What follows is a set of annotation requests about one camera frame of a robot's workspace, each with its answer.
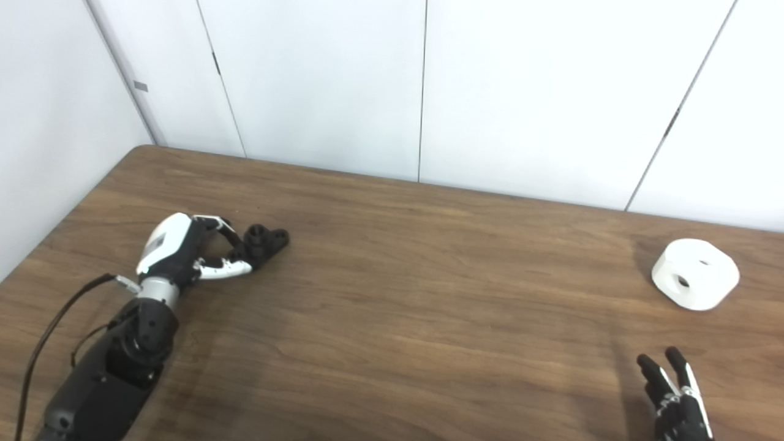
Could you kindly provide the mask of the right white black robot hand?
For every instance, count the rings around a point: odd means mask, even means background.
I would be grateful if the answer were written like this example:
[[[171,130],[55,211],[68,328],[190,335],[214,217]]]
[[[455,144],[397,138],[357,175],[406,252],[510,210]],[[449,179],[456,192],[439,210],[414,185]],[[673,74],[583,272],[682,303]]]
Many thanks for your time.
[[[655,440],[714,440],[714,431],[691,364],[676,347],[665,351],[677,374],[673,382],[665,369],[651,357],[636,358],[645,379],[645,393],[655,407]]]

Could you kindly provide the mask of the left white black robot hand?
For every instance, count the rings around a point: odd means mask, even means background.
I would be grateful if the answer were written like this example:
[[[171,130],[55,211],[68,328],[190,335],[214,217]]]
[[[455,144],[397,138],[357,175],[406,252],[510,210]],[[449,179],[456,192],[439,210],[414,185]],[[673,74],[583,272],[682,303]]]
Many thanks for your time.
[[[168,280],[179,288],[198,280],[228,279],[254,271],[243,258],[202,257],[201,249],[213,233],[226,238],[235,247],[244,243],[223,217],[173,213],[152,232],[135,269],[139,281],[148,278]]]

